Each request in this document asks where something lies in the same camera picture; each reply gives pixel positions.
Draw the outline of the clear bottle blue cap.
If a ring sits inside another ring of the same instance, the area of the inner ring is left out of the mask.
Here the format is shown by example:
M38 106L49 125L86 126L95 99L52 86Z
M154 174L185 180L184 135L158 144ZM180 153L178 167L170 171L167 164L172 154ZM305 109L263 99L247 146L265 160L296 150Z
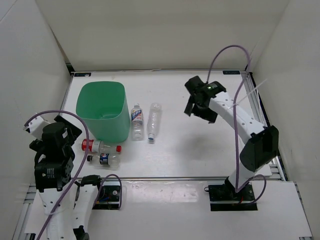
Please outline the clear bottle blue cap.
M162 117L162 105L160 103L152 103L149 109L147 121L147 139L149 142L154 142L157 137Z

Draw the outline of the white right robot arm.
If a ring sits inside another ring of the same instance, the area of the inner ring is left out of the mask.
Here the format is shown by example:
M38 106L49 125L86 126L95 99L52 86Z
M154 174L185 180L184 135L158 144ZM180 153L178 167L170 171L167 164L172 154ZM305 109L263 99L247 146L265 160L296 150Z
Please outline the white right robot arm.
M237 106L227 89L217 81L205 83L195 76L184 86L190 94L185 114L209 123L220 116L234 129L235 140L244 143L243 149L236 149L235 171L225 180L226 197L236 200L256 173L278 155L279 131L273 125L263 125Z

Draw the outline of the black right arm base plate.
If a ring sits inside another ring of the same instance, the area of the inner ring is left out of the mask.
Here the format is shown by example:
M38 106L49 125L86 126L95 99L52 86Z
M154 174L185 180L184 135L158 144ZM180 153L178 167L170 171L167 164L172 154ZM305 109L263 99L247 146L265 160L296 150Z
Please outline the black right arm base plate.
M212 212L257 211L253 187L248 184L239 193L231 192L225 184L208 185L204 191L209 194Z

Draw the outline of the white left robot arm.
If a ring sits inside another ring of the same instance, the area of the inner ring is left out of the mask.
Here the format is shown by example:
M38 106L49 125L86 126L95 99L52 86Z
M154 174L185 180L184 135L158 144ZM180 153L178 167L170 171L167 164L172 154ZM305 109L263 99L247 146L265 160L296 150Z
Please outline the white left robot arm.
M72 178L72 146L82 131L60 115L53 123L33 117L25 131L35 137L29 147L36 152L35 186L46 218L36 238L46 234L48 240L88 240L93 203L103 198L105 188L97 175L81 182Z

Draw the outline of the clear bottle blue white label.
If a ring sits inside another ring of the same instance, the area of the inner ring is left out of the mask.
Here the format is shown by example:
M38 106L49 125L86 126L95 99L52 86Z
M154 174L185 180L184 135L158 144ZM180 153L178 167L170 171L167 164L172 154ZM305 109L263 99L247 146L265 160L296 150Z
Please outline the clear bottle blue white label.
M131 110L131 137L134 141L144 139L144 116L140 104L137 103Z

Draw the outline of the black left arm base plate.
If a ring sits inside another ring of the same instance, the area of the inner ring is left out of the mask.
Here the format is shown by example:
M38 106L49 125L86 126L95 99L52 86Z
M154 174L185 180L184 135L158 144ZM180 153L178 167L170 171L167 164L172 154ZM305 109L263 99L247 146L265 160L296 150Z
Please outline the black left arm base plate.
M120 210L122 205L122 186L119 181L106 181L93 210Z

